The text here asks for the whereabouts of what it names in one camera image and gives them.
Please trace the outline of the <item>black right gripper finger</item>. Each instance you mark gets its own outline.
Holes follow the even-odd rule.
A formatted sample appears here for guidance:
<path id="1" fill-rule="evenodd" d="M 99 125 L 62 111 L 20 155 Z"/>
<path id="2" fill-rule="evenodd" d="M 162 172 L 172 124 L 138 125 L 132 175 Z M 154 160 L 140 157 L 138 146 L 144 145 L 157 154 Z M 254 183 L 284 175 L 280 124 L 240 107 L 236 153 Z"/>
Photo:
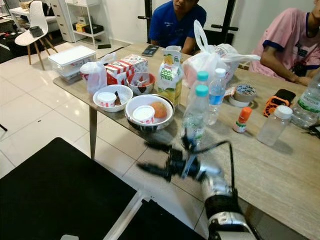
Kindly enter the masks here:
<path id="1" fill-rule="evenodd" d="M 146 173 L 163 178 L 166 182 L 170 182 L 173 176 L 173 171 L 170 168 L 160 167 L 157 164 L 140 162 L 136 166 Z"/>
<path id="2" fill-rule="evenodd" d="M 153 149 L 155 151 L 160 151 L 163 153 L 169 153 L 173 149 L 173 147 L 170 144 L 165 144 L 163 142 L 146 141 L 144 142 L 144 144 L 150 149 Z"/>

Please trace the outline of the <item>white lidded paper cup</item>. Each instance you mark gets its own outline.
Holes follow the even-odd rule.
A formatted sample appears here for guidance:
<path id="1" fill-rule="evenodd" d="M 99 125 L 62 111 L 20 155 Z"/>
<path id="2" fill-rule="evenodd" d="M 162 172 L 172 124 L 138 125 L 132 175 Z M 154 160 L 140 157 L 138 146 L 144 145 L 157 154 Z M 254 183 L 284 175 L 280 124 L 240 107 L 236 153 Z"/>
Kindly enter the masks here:
<path id="1" fill-rule="evenodd" d="M 150 105 L 142 105 L 132 112 L 131 118 L 133 121 L 139 122 L 141 124 L 154 124 L 156 121 L 155 118 L 155 109 Z"/>

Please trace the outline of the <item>large white metal bowl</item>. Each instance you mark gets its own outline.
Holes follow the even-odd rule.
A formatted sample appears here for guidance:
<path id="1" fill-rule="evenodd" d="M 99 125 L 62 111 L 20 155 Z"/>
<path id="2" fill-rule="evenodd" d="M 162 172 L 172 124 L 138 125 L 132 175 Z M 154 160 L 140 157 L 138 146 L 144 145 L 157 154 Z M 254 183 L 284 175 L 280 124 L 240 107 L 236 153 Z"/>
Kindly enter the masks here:
<path id="1" fill-rule="evenodd" d="M 167 108 L 167 118 L 160 121 L 155 120 L 153 124 L 144 124 L 137 121 L 134 121 L 131 118 L 134 110 L 139 106 L 149 106 L 154 102 L 163 102 L 163 104 Z M 130 125 L 135 128 L 135 130 L 141 131 L 142 133 L 155 133 L 158 130 L 162 130 L 163 128 L 169 126 L 173 121 L 174 114 L 176 114 L 174 104 L 164 96 L 160 96 L 160 94 L 141 94 L 139 96 L 135 96 L 128 101 L 125 106 L 125 117 L 129 121 Z"/>

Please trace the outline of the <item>black glossy panel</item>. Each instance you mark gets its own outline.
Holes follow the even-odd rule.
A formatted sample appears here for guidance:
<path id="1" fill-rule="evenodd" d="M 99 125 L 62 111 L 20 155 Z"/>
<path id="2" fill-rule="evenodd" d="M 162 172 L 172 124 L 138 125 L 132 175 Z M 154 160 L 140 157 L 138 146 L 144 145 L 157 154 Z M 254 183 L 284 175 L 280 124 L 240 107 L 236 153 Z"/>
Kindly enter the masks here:
<path id="1" fill-rule="evenodd" d="M 130 220 L 118 240 L 205 240 L 195 230 L 150 199 Z"/>

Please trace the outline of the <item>white ceramic bowl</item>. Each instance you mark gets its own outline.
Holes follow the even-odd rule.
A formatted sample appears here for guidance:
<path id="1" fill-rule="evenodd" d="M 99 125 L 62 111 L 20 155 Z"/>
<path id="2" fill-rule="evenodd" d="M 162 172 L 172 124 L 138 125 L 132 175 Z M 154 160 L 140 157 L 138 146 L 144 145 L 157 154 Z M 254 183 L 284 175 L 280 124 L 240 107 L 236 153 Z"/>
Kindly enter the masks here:
<path id="1" fill-rule="evenodd" d="M 122 105 L 114 106 L 114 107 L 98 106 L 96 103 L 95 95 L 96 95 L 96 93 L 101 93 L 101 92 L 110 92 L 110 93 L 118 92 L 119 96 L 121 97 Z M 126 105 L 128 104 L 128 102 L 134 97 L 132 90 L 128 86 L 124 86 L 124 85 L 120 85 L 120 84 L 113 84 L 110 86 L 102 87 L 96 93 L 93 95 L 93 103 L 99 109 L 101 109 L 105 112 L 110 112 L 110 113 L 115 113 L 115 112 L 119 112 L 119 111 L 124 110 Z"/>

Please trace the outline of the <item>small red bowl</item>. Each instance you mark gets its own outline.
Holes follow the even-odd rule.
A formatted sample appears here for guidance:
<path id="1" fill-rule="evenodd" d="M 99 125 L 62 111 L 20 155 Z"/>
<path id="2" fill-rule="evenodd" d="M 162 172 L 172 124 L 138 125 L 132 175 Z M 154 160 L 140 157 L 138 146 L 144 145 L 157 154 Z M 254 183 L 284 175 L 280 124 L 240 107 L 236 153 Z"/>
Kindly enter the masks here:
<path id="1" fill-rule="evenodd" d="M 155 82 L 155 75 L 146 71 L 138 71 L 126 78 L 126 83 L 135 96 L 151 94 Z"/>

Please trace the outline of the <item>small red white cup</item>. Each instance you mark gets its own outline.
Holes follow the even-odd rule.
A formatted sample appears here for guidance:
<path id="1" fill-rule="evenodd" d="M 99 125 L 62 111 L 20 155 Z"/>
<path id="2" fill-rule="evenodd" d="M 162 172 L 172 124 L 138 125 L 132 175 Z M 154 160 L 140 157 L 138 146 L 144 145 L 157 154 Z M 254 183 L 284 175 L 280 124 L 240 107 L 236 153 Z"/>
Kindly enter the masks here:
<path id="1" fill-rule="evenodd" d="M 117 100 L 116 94 L 111 92 L 96 93 L 94 98 L 96 100 L 96 105 L 103 108 L 114 107 Z"/>

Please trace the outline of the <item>small white plastic bag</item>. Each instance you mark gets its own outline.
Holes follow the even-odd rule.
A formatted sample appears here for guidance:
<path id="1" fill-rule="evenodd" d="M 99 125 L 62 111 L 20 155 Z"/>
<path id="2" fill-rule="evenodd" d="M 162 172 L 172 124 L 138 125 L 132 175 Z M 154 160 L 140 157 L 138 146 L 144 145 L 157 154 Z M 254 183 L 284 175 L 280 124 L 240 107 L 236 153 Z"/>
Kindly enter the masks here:
<path id="1" fill-rule="evenodd" d="M 116 60 L 116 52 L 106 54 L 97 61 L 87 62 L 80 67 L 82 78 L 86 81 L 86 90 L 90 98 L 107 84 L 107 73 L 105 64 Z"/>

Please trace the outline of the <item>black cabinet white edge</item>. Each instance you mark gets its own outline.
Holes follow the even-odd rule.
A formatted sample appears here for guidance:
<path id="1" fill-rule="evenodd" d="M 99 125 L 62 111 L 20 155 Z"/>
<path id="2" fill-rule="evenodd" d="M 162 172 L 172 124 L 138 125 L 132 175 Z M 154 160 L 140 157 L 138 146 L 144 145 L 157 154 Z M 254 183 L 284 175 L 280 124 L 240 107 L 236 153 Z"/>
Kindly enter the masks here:
<path id="1" fill-rule="evenodd" d="M 103 240 L 136 193 L 54 138 L 0 179 L 0 240 Z"/>

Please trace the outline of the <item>black smartphone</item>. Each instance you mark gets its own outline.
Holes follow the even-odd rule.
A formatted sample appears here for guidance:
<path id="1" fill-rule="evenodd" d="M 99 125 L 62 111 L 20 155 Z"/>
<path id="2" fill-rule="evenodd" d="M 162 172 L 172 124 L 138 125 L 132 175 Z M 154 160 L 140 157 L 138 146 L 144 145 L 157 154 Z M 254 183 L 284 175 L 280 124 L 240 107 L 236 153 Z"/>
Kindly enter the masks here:
<path id="1" fill-rule="evenodd" d="M 142 51 L 142 57 L 153 57 L 160 47 L 157 45 L 148 45 L 144 51 Z"/>

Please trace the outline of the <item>person in blue shirt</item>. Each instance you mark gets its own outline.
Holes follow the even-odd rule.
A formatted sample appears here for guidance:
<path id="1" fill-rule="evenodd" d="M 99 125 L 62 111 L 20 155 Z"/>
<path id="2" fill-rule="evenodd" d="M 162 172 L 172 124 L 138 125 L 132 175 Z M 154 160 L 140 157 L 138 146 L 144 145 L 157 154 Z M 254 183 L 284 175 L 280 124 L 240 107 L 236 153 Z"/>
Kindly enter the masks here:
<path id="1" fill-rule="evenodd" d="M 206 23 L 206 10 L 200 0 L 170 0 L 157 7 L 152 15 L 148 37 L 151 45 L 166 48 L 180 46 L 181 53 L 194 55 L 199 48 L 194 22 Z"/>

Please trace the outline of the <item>white lidded plastic container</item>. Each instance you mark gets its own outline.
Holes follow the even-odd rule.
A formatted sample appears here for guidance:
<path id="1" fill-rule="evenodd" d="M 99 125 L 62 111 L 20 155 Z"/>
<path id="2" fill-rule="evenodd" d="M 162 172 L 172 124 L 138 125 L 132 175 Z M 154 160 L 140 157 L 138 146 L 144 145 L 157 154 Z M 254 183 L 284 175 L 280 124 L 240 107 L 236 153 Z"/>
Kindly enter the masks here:
<path id="1" fill-rule="evenodd" d="M 48 57 L 52 69 L 66 83 L 75 83 L 82 78 L 80 69 L 86 63 L 95 61 L 96 51 L 87 46 L 73 46 Z"/>

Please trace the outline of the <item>large green label bottle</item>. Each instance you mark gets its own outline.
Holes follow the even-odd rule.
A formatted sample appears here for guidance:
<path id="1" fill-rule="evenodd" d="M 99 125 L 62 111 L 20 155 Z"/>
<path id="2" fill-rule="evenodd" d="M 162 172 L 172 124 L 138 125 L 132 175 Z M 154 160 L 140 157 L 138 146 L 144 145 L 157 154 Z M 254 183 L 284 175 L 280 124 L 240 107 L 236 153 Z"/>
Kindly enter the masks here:
<path id="1" fill-rule="evenodd" d="M 320 70 L 311 78 L 293 108 L 291 122 L 300 128 L 316 125 L 320 119 Z"/>

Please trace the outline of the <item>small black pouch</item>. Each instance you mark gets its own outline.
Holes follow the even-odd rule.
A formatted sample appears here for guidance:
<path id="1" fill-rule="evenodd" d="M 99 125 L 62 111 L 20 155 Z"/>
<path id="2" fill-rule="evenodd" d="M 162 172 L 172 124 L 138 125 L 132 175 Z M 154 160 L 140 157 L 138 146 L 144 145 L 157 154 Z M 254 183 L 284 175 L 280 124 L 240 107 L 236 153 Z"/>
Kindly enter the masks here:
<path id="1" fill-rule="evenodd" d="M 32 36 L 35 39 L 38 39 L 39 37 L 45 34 L 43 29 L 39 26 L 30 26 L 29 33 L 30 33 L 30 36 Z"/>

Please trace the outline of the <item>white wooden leg chair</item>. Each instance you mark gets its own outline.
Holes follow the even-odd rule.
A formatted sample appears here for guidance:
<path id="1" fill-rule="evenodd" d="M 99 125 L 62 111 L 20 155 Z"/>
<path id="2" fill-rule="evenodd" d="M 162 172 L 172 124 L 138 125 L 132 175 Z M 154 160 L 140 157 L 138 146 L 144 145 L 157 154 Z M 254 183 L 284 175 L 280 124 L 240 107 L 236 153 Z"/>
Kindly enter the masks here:
<path id="1" fill-rule="evenodd" d="M 49 35 L 49 26 L 46 21 L 45 11 L 43 8 L 43 3 L 40 0 L 33 0 L 29 3 L 29 27 L 31 26 L 39 26 L 43 31 L 44 35 L 39 37 L 38 39 L 32 37 L 29 33 L 29 30 L 25 30 L 25 32 L 17 37 L 15 43 L 21 46 L 29 46 L 33 45 L 36 48 L 36 54 L 38 55 L 39 63 L 41 68 L 44 70 L 44 62 L 41 58 L 41 51 L 38 48 L 38 42 L 45 48 L 45 51 L 48 55 L 51 55 L 49 49 L 46 45 L 50 46 L 56 53 L 58 53 L 55 46 L 50 42 Z M 31 65 L 31 51 L 28 50 L 27 57 L 29 60 L 29 64 Z"/>

